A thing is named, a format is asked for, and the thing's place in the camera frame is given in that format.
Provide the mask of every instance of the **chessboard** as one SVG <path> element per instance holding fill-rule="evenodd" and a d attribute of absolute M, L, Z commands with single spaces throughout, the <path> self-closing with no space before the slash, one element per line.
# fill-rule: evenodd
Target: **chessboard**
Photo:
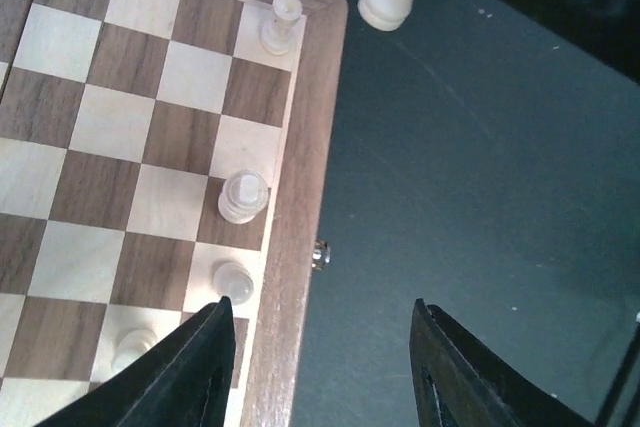
<path fill-rule="evenodd" d="M 0 425 L 30 427 L 113 375 L 120 339 L 234 308 L 225 425 L 288 425 L 347 6 L 301 0 L 267 52 L 271 0 L 0 0 Z M 269 203 L 218 212 L 240 170 Z"/>

